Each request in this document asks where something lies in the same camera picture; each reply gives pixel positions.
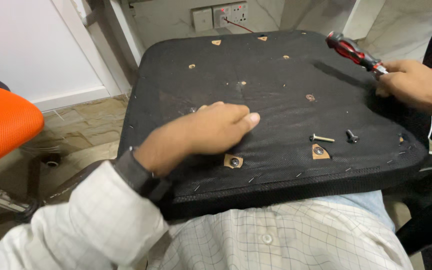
electrical outlet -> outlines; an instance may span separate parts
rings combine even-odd
[[[192,10],[192,21],[196,32],[213,29],[213,11],[211,8]]]
[[[225,28],[230,25],[231,21],[231,5],[213,6],[213,22],[214,28]]]
[[[231,21],[243,25],[248,21],[248,2],[231,4]]]

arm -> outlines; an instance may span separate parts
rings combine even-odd
[[[219,153],[259,122],[243,105],[216,102],[154,130],[134,152],[157,176],[189,154]],[[131,265],[166,232],[158,208],[104,162],[71,194],[68,203],[39,209],[30,224],[0,241],[1,269],[112,269]]]
[[[392,94],[432,115],[432,70],[415,60],[385,62],[384,67],[390,73],[380,77],[377,93]]]

shirt button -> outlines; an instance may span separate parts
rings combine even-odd
[[[273,237],[271,237],[269,234],[265,234],[265,235],[262,236],[262,241],[265,244],[269,245],[271,242],[273,242]]]

red screwdriver handle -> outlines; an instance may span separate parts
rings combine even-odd
[[[354,63],[361,65],[368,71],[375,71],[381,65],[381,60],[374,58],[371,54],[363,51],[358,45],[342,33],[331,32],[326,38],[329,48],[336,50],[341,56],[351,59]]]

screwdriver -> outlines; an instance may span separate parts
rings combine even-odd
[[[369,72],[375,72],[377,76],[388,73],[380,59],[374,58],[359,48],[356,42],[344,37],[342,33],[335,31],[329,33],[326,43],[329,48],[336,50],[341,56],[351,59],[354,63],[365,67]]]

